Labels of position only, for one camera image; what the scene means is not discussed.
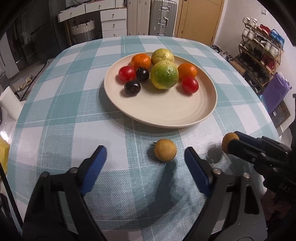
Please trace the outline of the dark purple plum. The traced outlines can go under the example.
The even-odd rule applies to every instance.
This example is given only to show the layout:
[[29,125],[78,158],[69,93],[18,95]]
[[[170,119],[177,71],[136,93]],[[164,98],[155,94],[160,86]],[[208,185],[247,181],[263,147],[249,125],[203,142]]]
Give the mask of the dark purple plum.
[[131,80],[125,84],[125,93],[129,96],[137,95],[141,90],[140,82],[137,80]]
[[136,71],[136,77],[138,81],[147,81],[150,77],[150,73],[146,68],[140,67]]

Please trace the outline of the green yellow guava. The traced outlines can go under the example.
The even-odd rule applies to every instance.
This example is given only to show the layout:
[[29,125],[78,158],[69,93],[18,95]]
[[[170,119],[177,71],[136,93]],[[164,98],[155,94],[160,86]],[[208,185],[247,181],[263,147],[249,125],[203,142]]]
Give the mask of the green yellow guava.
[[178,80],[178,68],[170,61],[159,61],[151,69],[151,81],[157,89],[168,90],[175,86]]

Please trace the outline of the orange tangerine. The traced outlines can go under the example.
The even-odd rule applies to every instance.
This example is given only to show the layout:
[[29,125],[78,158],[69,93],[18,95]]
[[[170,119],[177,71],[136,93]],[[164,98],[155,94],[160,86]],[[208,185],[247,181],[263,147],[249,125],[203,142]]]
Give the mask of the orange tangerine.
[[197,68],[191,63],[183,63],[178,67],[179,80],[182,81],[185,77],[197,76]]
[[130,64],[135,70],[138,70],[138,68],[149,69],[152,65],[152,61],[147,54],[140,53],[132,57]]

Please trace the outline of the purple plastic bag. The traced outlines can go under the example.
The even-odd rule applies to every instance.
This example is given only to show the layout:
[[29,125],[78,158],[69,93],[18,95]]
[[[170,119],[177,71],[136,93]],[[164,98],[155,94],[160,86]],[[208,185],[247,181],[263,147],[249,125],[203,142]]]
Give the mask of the purple plastic bag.
[[278,107],[291,89],[292,86],[284,78],[283,74],[281,72],[276,72],[262,93],[269,114]]

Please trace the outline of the white paper towel roll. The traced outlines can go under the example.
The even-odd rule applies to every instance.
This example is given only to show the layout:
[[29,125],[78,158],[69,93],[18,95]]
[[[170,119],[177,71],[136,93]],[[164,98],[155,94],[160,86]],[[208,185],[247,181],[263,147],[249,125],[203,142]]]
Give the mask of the white paper towel roll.
[[4,109],[11,116],[11,118],[17,121],[22,111],[23,105],[9,86],[1,93],[0,103],[1,106],[4,107]]

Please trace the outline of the red cherry tomato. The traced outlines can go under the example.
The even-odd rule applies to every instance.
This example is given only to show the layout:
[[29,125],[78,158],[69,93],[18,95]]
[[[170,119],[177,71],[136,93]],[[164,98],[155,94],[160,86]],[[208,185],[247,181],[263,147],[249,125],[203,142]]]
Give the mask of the red cherry tomato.
[[136,72],[132,66],[123,66],[120,68],[118,76],[121,81],[128,82],[135,79]]
[[182,80],[182,88],[188,94],[196,93],[199,89],[199,84],[194,77],[187,76]]

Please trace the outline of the wooden shoe rack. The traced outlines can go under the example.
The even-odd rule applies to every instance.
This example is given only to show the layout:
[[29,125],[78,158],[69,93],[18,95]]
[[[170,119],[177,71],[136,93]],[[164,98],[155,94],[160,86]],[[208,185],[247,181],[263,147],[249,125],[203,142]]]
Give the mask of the wooden shoe rack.
[[260,95],[280,66],[285,39],[277,30],[259,25],[255,18],[244,17],[242,22],[244,29],[236,60],[245,70],[247,83]]

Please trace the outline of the teal checkered tablecloth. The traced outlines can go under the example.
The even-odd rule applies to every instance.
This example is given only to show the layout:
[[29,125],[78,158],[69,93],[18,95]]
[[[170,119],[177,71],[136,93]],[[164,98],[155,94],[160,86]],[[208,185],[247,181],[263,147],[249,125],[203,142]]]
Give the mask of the teal checkered tablecloth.
[[[155,128],[125,116],[108,99],[102,85],[108,68],[124,56],[159,48],[191,61],[213,80],[217,107],[200,124]],[[31,91],[12,139],[8,181],[24,215],[42,172],[65,173],[103,145],[107,160],[85,201],[107,239],[182,240],[205,202],[185,165],[186,147],[226,174],[250,173],[264,192],[248,162],[222,153],[223,136],[234,131],[278,139],[255,92],[210,47],[170,37],[95,40],[60,53]],[[170,162],[154,155],[160,139],[177,146]]]

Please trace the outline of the brown longan fruit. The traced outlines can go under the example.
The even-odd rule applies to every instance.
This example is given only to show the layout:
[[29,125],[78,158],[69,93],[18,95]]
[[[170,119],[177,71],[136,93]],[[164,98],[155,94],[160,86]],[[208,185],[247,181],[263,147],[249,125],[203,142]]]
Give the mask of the brown longan fruit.
[[239,140],[239,137],[238,137],[238,135],[237,135],[236,133],[227,133],[227,134],[223,137],[221,147],[222,147],[222,151],[223,151],[225,154],[229,154],[229,151],[228,151],[228,145],[229,145],[229,143],[230,143],[232,140]]
[[161,162],[170,162],[177,154],[177,146],[168,139],[160,139],[154,144],[154,155]]

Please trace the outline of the cream round plate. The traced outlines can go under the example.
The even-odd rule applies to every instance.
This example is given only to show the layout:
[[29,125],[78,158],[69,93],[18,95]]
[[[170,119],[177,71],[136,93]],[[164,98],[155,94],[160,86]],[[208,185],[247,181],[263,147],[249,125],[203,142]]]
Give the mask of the cream round plate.
[[216,87],[199,67],[196,76],[199,89],[196,93],[187,94],[180,83],[169,90],[160,90],[147,80],[141,84],[137,95],[129,96],[118,72],[131,60],[132,56],[128,55],[116,61],[108,69],[103,82],[107,97],[128,117],[149,126],[185,128],[204,121],[215,110],[218,100]]

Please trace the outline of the silver suitcase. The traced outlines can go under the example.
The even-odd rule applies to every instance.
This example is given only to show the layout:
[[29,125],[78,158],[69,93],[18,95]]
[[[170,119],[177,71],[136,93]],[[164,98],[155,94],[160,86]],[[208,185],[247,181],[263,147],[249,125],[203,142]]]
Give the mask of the silver suitcase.
[[179,1],[151,2],[149,35],[174,37]]

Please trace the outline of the wooden door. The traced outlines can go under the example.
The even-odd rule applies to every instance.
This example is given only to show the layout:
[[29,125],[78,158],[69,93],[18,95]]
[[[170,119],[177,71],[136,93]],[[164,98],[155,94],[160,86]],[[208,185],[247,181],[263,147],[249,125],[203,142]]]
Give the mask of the wooden door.
[[224,0],[179,1],[176,37],[213,44],[224,3]]

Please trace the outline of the beige suitcase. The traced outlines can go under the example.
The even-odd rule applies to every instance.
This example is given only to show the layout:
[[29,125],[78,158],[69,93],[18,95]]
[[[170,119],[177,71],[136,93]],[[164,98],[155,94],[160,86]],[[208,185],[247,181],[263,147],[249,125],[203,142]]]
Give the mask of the beige suitcase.
[[150,0],[128,0],[127,7],[127,35],[148,35]]

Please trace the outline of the white drawer desk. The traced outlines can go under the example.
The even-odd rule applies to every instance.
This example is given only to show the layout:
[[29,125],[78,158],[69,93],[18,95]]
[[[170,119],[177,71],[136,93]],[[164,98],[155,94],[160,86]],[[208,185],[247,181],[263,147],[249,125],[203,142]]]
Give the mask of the white drawer desk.
[[70,27],[83,20],[94,21],[98,38],[126,36],[126,1],[90,1],[63,10],[58,15],[58,22],[66,22]]

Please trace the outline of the woven laundry basket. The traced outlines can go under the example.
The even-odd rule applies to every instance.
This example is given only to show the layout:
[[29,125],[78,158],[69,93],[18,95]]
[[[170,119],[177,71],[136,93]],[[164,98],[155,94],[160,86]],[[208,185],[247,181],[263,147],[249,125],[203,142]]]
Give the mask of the woven laundry basket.
[[96,38],[95,21],[81,21],[79,25],[71,27],[71,34],[75,44],[94,40]]

